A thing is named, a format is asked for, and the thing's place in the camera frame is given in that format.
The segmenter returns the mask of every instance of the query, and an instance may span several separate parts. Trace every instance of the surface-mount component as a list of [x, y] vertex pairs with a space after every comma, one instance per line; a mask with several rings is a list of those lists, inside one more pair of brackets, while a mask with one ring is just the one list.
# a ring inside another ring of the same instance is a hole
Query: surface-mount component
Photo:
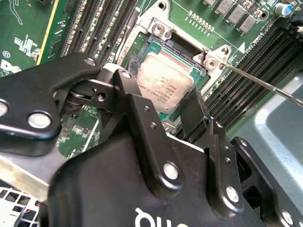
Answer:
[[53, 43], [49, 57], [54, 56], [60, 49], [61, 40], [57, 40]]
[[225, 16], [229, 9], [232, 7], [232, 4], [232, 0], [223, 0], [215, 9], [215, 12]]
[[260, 5], [257, 2], [254, 2], [252, 6], [248, 9], [248, 12], [253, 15], [259, 7]]
[[228, 16], [227, 21], [237, 24], [244, 15], [244, 13], [245, 9], [242, 6], [237, 5], [236, 8], [232, 11], [232, 13]]
[[275, 5], [275, 13], [280, 16], [289, 16], [293, 12], [293, 6], [291, 4], [278, 3]]
[[256, 21], [257, 19], [255, 19], [252, 15], [249, 15], [240, 25], [239, 30], [243, 33], [247, 33], [254, 26]]
[[209, 6], [213, 6], [214, 3], [216, 2], [216, 0], [204, 0], [203, 2], [206, 3]]
[[178, 105], [194, 79], [192, 68], [165, 50], [146, 55], [138, 71], [142, 96], [152, 100], [157, 111], [169, 114]]

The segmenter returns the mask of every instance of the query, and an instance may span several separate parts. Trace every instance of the silver screw head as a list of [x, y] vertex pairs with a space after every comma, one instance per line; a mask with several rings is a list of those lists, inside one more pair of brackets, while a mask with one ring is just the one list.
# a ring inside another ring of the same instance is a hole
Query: silver screw head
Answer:
[[92, 60], [91, 58], [86, 58], [84, 59], [84, 61], [88, 64], [88, 65], [91, 65], [91, 66], [95, 66], [96, 63], [94, 60]]
[[247, 143], [244, 140], [241, 140], [241, 144], [245, 147], [247, 147]]
[[291, 226], [294, 224], [292, 216], [290, 216], [290, 214], [288, 212], [286, 212], [285, 210], [282, 211], [282, 216], [283, 216], [284, 220], [287, 222], [287, 224], [289, 224]]
[[222, 125], [220, 122], [217, 122], [217, 125], [218, 125], [220, 128], [223, 128], [223, 125]]
[[0, 117], [6, 114], [8, 110], [9, 110], [8, 106], [0, 101]]
[[122, 72], [122, 75], [125, 76], [126, 78], [132, 77], [128, 72]]
[[171, 163], [165, 163], [163, 170], [165, 175], [171, 180], [176, 180], [179, 177], [177, 168]]
[[225, 188], [227, 197], [233, 202], [239, 202], [239, 195], [233, 187], [227, 186]]
[[33, 113], [28, 117], [28, 123], [33, 128], [44, 129], [51, 124], [51, 119], [44, 113]]

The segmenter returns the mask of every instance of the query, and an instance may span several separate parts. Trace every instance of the small chip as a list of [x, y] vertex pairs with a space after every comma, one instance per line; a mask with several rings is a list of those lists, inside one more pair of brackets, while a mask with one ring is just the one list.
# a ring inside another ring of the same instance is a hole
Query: small chip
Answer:
[[232, 0], [223, 0], [216, 8], [215, 12], [220, 13], [221, 15], [225, 15], [229, 9], [232, 7], [233, 1]]
[[56, 53], [58, 53], [60, 49], [61, 40], [57, 40], [53, 43], [51, 52], [49, 53], [49, 57], [54, 56]]
[[248, 12], [250, 14], [254, 14], [254, 12], [260, 7], [260, 5], [257, 2], [254, 2]]
[[64, 13], [70, 12], [75, 4], [76, 0], [67, 0], [64, 8]]
[[88, 132], [89, 132], [88, 129], [83, 129], [83, 131], [82, 131], [83, 134], [87, 134]]
[[204, 0], [207, 5], [213, 6], [216, 0]]
[[233, 12], [227, 18], [227, 21], [237, 24], [240, 21], [240, 19], [244, 13], [245, 13], [245, 9], [242, 6], [237, 5], [237, 7], [233, 10]]
[[252, 15], [249, 15], [244, 22], [239, 27], [239, 30], [247, 33], [256, 23], [257, 19], [255, 19]]

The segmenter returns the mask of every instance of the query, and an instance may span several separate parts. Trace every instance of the metal plate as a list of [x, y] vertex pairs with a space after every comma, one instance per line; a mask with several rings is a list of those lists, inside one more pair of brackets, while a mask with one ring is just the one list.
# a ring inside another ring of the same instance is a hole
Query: metal plate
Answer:
[[169, 114], [193, 85], [191, 71], [164, 50], [151, 52], [139, 68], [137, 83], [142, 96], [150, 99], [157, 111]]

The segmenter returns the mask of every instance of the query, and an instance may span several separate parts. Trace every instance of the motherboard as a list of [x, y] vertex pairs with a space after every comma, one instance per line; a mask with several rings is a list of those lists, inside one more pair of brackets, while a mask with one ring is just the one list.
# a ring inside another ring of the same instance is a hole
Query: motherboard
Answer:
[[[0, 77], [87, 53], [102, 67], [137, 77], [168, 133], [179, 136], [179, 105], [198, 89], [211, 115], [232, 130], [269, 97], [264, 88], [219, 64], [275, 86], [303, 68], [302, 35], [284, 21], [299, 0], [2, 0]], [[98, 110], [65, 116], [57, 146], [68, 157], [98, 144]]]

